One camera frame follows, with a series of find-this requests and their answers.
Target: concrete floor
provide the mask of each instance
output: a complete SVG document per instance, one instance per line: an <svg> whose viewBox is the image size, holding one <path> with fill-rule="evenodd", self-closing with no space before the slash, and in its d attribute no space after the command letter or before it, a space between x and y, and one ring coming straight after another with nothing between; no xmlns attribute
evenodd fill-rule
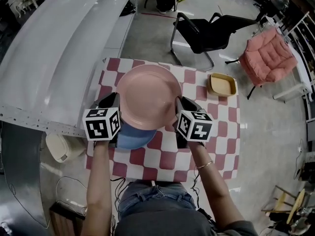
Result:
<svg viewBox="0 0 315 236"><path fill-rule="evenodd" d="M185 0L178 5L178 11L186 12L190 18L210 19L213 13L220 12L221 9L223 14L255 19L259 11L253 3L253 0ZM169 52L174 19L159 16L155 0L148 1L147 9L143 8L143 4L144 0L140 0L139 14L130 28L122 58L175 64ZM170 17L176 15L176 12L167 14ZM251 26L237 31L231 35L225 50L209 52L209 55L216 64L212 72L231 75L238 81L241 107L240 161L237 177L226 182L236 206L245 219L254 223L259 233L270 224L260 210L269 200L274 186L277 184L295 194L301 187L293 175L300 140L306 144L306 124L301 98L286 104L272 98L273 94L293 85L292 74L279 83L257 88L250 100L247 100L246 96L252 88L251 81L240 64L224 63L227 59L238 58L256 29L257 26ZM185 42L179 33L176 34L175 41ZM195 55L190 48L175 45L174 49L184 66L205 69L210 65L203 54ZM45 148L42 151L42 162L42 196L46 207L55 199L55 184L60 176L74 177L87 186L89 171L84 169L83 155L67 164L58 164ZM117 184L113 182L112 192ZM190 190L192 183L183 184L195 198ZM202 184L198 183L197 187L200 189L201 207L211 213ZM77 182L68 179L60 182L58 197L65 202L72 200L85 205L85 194L86 190Z"/></svg>

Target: checkered tablecloth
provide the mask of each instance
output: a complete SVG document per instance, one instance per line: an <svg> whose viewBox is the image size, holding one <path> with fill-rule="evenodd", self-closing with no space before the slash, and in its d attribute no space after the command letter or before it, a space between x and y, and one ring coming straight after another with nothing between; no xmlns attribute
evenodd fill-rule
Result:
<svg viewBox="0 0 315 236"><path fill-rule="evenodd" d="M235 96L228 98L209 94L206 89L209 72L166 63L110 58L105 61L95 99L116 91L121 77L143 64L157 64L170 70L181 84L183 96L194 100L217 120L217 130L206 148L224 179L236 177L240 152L238 90ZM90 144L89 147L85 165L87 169L91 168L93 156L93 146ZM109 154L110 171L114 176L179 182L195 178L191 152L189 149L177 149L171 125L159 129L145 147L133 150L110 149Z"/></svg>

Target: wooden stool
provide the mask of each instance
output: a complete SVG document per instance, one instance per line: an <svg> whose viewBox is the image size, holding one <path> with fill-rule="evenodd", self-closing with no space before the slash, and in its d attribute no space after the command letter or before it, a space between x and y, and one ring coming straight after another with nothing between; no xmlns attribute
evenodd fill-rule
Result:
<svg viewBox="0 0 315 236"><path fill-rule="evenodd" d="M273 198L275 200L277 200L277 203L275 205L275 208L274 209L271 209L271 210L266 210L264 209L267 205L265 205L263 207L263 209L261 211L263 212L276 212L276 213L289 213L289 217L286 221L287 224L290 223L294 213L298 210L298 208L301 207L302 205L302 202L303 202L303 199L304 199L304 196L305 196L305 189L303 189L298 196L294 196L292 193L282 189L281 187L277 186L276 187L277 189L281 190L282 191L282 194L280 195L279 198ZM288 202L285 201L286 199L286 196L289 195L291 196L292 198L294 198L294 204L290 204ZM290 206L292 207L291 210L280 210L280 208L283 206L283 205L287 205L287 206Z"/></svg>

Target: pink cushion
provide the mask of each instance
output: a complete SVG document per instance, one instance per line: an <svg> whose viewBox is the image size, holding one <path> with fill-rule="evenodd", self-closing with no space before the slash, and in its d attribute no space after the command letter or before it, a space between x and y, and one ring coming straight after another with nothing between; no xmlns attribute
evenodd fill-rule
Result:
<svg viewBox="0 0 315 236"><path fill-rule="evenodd" d="M285 77L297 60L275 28L247 41L240 63L255 86Z"/></svg>

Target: yellow bowl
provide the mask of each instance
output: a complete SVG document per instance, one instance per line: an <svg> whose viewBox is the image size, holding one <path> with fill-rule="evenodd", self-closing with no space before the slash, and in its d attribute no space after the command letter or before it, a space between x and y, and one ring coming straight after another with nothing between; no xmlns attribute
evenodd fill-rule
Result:
<svg viewBox="0 0 315 236"><path fill-rule="evenodd" d="M207 90L217 96L233 96L236 94L235 80L226 74L212 73L207 80Z"/></svg>

